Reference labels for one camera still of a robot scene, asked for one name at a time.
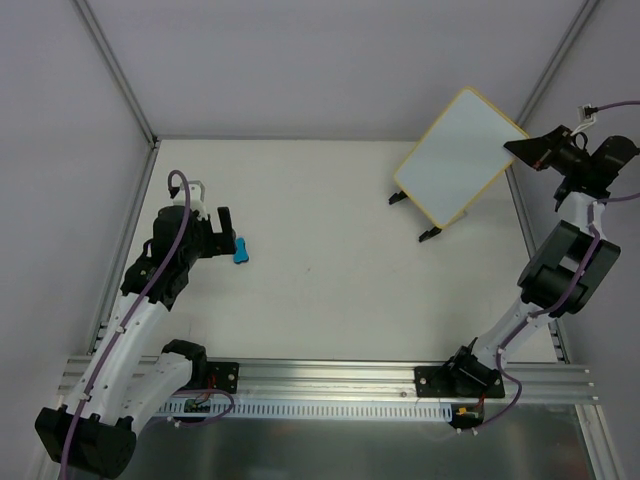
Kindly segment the blue whiteboard eraser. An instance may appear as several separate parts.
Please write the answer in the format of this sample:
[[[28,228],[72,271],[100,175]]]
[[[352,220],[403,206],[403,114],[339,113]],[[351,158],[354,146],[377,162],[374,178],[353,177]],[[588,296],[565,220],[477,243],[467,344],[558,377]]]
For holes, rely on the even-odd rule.
[[[236,265],[246,264],[250,260],[250,256],[247,250],[247,244],[244,237],[237,237],[235,239],[236,251],[233,254],[233,262]]]

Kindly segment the yellow framed whiteboard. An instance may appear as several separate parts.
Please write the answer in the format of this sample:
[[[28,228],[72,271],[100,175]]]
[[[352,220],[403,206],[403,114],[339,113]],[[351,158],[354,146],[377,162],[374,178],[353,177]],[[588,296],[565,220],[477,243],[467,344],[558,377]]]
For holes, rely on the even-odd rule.
[[[529,135],[472,87],[462,88],[395,171],[399,190],[443,230],[515,157],[504,143]]]

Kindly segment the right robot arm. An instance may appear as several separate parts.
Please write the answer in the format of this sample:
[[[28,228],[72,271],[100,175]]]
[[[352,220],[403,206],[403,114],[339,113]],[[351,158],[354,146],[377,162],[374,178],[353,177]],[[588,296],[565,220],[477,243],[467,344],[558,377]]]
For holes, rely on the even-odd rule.
[[[559,126],[541,137],[504,145],[532,169],[552,168],[561,175],[554,193],[559,221],[522,271],[519,299],[491,330],[461,347],[442,367],[455,397],[486,397],[500,386],[509,355],[554,319],[579,312],[620,256],[620,247],[603,232],[602,215],[613,200],[610,185],[639,148],[614,135],[588,152],[577,137]]]

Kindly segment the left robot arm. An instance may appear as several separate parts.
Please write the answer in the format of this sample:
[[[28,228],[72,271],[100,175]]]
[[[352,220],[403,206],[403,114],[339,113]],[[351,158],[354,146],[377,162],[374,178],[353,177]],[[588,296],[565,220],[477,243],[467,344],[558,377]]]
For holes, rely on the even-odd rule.
[[[116,479],[130,463],[138,436],[179,391],[216,388],[219,378],[202,345],[172,340],[151,370],[136,379],[150,334],[171,312],[200,259],[233,255],[236,235],[228,208],[209,215],[180,204],[162,208],[142,254],[127,270],[116,310],[82,377],[57,408],[44,407],[35,430],[60,473],[68,468]]]

